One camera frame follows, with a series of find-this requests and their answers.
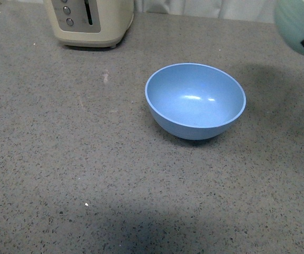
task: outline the blue bowl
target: blue bowl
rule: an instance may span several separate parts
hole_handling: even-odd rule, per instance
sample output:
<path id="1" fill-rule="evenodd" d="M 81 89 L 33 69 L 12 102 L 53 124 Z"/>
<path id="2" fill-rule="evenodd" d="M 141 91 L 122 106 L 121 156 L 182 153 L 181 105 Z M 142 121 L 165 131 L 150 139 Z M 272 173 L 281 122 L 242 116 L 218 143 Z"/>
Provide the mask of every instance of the blue bowl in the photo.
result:
<path id="1" fill-rule="evenodd" d="M 209 139 L 242 114 L 246 95 L 227 73 L 198 63 L 178 63 L 155 72 L 145 95 L 156 122 L 183 139 Z"/>

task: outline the bowl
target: bowl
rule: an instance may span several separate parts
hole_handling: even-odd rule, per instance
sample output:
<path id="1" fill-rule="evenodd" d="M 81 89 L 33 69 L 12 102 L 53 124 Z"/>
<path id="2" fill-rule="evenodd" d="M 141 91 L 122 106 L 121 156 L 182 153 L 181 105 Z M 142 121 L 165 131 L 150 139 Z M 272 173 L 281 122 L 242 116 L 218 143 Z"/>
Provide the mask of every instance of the bowl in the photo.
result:
<path id="1" fill-rule="evenodd" d="M 278 0 L 274 19 L 286 44 L 304 55 L 304 0 Z"/>
<path id="2" fill-rule="evenodd" d="M 233 77 L 198 63 L 178 63 L 156 71 L 146 83 L 145 95 L 156 122 L 188 140 L 221 134 L 246 106 L 245 93 Z"/>

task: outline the toaster control panel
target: toaster control panel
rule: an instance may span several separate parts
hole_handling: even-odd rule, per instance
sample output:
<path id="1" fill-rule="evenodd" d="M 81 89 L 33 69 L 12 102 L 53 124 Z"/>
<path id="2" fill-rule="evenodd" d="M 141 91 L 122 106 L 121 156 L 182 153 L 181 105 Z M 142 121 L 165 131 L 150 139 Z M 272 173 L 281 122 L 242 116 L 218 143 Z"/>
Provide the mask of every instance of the toaster control panel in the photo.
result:
<path id="1" fill-rule="evenodd" d="M 101 30 L 96 0 L 52 0 L 61 30 L 99 33 Z"/>

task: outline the kitchen counter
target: kitchen counter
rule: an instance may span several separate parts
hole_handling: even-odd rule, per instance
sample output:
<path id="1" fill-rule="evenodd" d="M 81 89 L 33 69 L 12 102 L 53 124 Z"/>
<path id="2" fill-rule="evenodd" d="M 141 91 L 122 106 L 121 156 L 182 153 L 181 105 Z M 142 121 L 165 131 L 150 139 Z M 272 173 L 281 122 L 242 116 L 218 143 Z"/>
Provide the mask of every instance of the kitchen counter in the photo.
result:
<path id="1" fill-rule="evenodd" d="M 205 141 L 154 121 L 147 79 L 219 68 L 246 110 Z M 115 49 L 0 0 L 0 253 L 304 253 L 304 56 L 273 24 L 135 13 Z"/>

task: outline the cream toaster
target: cream toaster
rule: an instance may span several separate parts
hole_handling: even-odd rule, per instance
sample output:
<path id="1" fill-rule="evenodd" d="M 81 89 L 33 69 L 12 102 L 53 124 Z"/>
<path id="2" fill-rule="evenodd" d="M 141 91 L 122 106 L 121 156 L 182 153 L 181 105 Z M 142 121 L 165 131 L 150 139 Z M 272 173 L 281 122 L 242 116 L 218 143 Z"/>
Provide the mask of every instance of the cream toaster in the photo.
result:
<path id="1" fill-rule="evenodd" d="M 58 40 L 70 46 L 112 47 L 133 21 L 134 0 L 44 0 Z"/>

